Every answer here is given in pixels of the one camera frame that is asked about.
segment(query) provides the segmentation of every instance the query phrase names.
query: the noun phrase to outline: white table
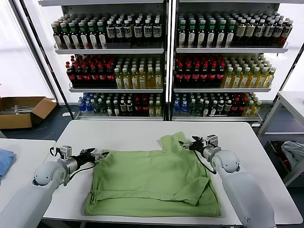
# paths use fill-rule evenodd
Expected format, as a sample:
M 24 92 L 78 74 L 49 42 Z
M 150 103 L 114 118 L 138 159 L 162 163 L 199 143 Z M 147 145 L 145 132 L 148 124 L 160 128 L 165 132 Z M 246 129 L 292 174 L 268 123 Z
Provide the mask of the white table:
M 223 149 L 232 150 L 244 168 L 258 181 L 275 210 L 276 224 L 299 224 L 302 217 L 286 187 L 273 167 L 264 148 L 247 123 L 233 122 L 133 122 L 133 121 L 71 121 L 56 146 L 70 145 L 73 155 L 81 149 L 95 147 L 99 150 L 158 150 L 160 137 L 183 131 L 189 139 L 192 135 L 216 134 Z M 222 216 L 134 218 L 120 216 L 85 216 L 85 200 L 91 188 L 92 170 L 78 173 L 66 187 L 60 186 L 44 218 L 97 222 L 125 222 L 167 225 L 241 225 L 221 179 L 212 176 L 218 192 Z
M 259 138 L 262 138 L 266 135 L 267 130 L 273 121 L 277 112 L 284 106 L 299 123 L 304 124 L 304 92 L 288 92 L 280 91 L 278 92 L 278 100 L 275 102 L 274 107 L 271 109 L 268 117 L 263 123 L 261 129 L 258 132 Z M 295 133 L 271 133 L 271 135 L 304 135 L 304 132 L 295 132 Z M 300 162 L 290 173 L 283 178 L 285 186 L 288 186 L 292 181 L 294 181 L 302 172 L 304 172 L 304 160 Z

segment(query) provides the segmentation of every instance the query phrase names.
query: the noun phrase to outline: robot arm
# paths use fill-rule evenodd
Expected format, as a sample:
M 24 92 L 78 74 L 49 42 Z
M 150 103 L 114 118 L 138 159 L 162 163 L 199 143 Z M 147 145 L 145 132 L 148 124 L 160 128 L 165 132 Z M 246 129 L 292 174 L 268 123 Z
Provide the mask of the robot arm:
M 224 190 L 241 223 L 247 228 L 275 228 L 275 213 L 252 175 L 245 172 L 232 151 L 218 147 L 218 137 L 206 140 L 193 136 L 195 142 L 180 144 L 198 151 L 222 179 Z

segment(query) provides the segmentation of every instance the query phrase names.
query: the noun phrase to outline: beverage shelf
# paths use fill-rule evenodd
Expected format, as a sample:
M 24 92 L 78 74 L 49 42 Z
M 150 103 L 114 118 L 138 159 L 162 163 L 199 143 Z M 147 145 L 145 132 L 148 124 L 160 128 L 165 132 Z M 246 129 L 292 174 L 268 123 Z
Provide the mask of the beverage shelf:
M 285 53 L 288 51 L 284 48 L 269 48 L 269 47 L 211 47 L 211 48 L 176 48 L 176 53 Z
M 163 3 L 163 0 L 40 0 L 41 6 L 75 6 L 101 4 Z
M 232 121 L 232 122 L 260 122 L 260 117 L 242 116 L 212 116 L 212 117 L 172 117 L 173 121 Z
M 163 117 L 141 117 L 141 116 L 83 116 L 78 120 L 124 120 L 124 121 L 163 121 Z
M 269 92 L 271 88 L 186 88 L 174 89 L 176 93 L 250 93 L 250 92 Z
M 163 48 L 126 48 L 126 49 L 55 49 L 57 54 L 162 54 Z
M 71 93 L 162 93 L 163 89 L 92 89 L 92 88 L 69 88 Z

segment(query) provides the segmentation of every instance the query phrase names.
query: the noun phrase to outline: bottle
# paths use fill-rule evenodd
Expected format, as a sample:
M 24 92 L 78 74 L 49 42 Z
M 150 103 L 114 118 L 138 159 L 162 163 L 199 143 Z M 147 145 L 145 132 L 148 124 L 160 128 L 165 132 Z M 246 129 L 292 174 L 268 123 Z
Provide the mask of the bottle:
M 261 101 L 257 101 L 256 105 L 252 108 L 251 111 L 251 116 L 258 116 L 258 113 L 260 112 L 261 109 Z
M 250 68 L 246 67 L 244 73 L 242 74 L 240 82 L 238 84 L 239 88 L 245 88 L 246 87 L 246 83 L 247 83 L 248 78 L 249 78 L 249 73 L 250 73 Z
M 125 89 L 132 89 L 132 80 L 127 68 L 123 68 L 123 84 Z
M 205 20 L 199 20 L 199 29 L 197 32 L 197 48 L 204 47 L 205 44 Z
M 270 72 L 269 72 L 269 76 L 267 77 L 267 79 L 264 82 L 263 88 L 269 88 L 272 81 L 274 80 L 274 74 L 276 72 L 276 68 L 273 67 L 271 68 Z
M 218 30 L 216 32 L 216 36 L 214 38 L 215 44 L 214 46 L 216 48 L 221 48 L 223 45 L 223 40 L 225 36 L 225 26 L 226 26 L 226 20 L 220 20 L 220 24 L 218 26 Z
M 186 37 L 186 21 L 181 20 L 180 21 L 180 28 L 178 30 L 179 34 L 179 48 L 183 48 L 185 45 L 185 37 Z
M 215 20 L 210 20 L 210 23 L 209 23 L 209 29 L 206 33 L 207 35 L 207 44 L 206 44 L 206 47 L 207 48 L 211 48 L 212 47 L 212 44 L 213 44 L 213 39 L 214 39 L 214 28 L 215 28 Z
M 235 30 L 235 20 L 230 21 L 230 25 L 228 30 L 225 33 L 224 41 L 225 41 L 225 47 L 229 48 L 232 44 L 233 36 L 234 36 L 234 30 Z
M 243 36 L 246 30 L 246 20 L 242 19 L 240 23 L 237 24 L 237 30 L 234 34 L 233 45 L 234 46 L 242 46 Z
M 133 89 L 138 89 L 139 88 L 139 80 L 137 78 L 136 68 L 132 68 L 131 72 L 132 72 L 132 86 L 133 86 Z

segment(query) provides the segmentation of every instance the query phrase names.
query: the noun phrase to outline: floor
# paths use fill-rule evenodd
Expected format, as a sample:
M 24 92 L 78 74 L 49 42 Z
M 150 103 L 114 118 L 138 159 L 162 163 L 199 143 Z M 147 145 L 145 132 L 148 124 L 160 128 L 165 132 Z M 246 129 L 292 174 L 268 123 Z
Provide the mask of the floor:
M 67 124 L 72 120 L 70 116 L 62 117 L 62 114 L 67 112 L 66 107 L 57 107 L 51 114 L 37 127 L 32 129 L 21 129 L 21 130 L 2 130 L 2 133 L 7 138 L 15 139 L 45 139 L 45 140 L 57 140 Z M 300 126 L 297 121 L 289 114 L 286 109 L 281 110 L 281 112 L 275 118 L 273 124 L 270 126 L 271 132 L 281 132 L 286 129 L 289 131 L 292 129 L 293 132 L 304 132 L 304 126 Z M 261 140 L 262 144 L 265 144 L 267 140 L 272 140 L 272 136 L 267 136 Z M 304 143 L 304 137 L 298 137 L 297 141 Z M 270 159 L 273 161 L 274 166 L 276 167 L 278 173 L 280 173 L 284 168 L 282 164 L 277 160 L 273 154 L 269 154 Z M 303 187 L 292 187 L 288 188 L 289 193 L 294 199 L 295 204 L 297 205 L 299 211 L 304 217 L 304 184 Z M 79 228 L 80 222 L 65 222 L 71 228 Z M 121 227 L 120 224 L 100 224 L 100 223 L 87 223 L 85 228 L 97 228 L 100 226 L 107 228 L 117 228 Z M 152 225 L 128 225 L 124 224 L 123 228 L 148 228 Z M 46 224 L 40 223 L 39 228 L 49 228 Z M 304 224 L 285 226 L 286 228 L 304 228 Z

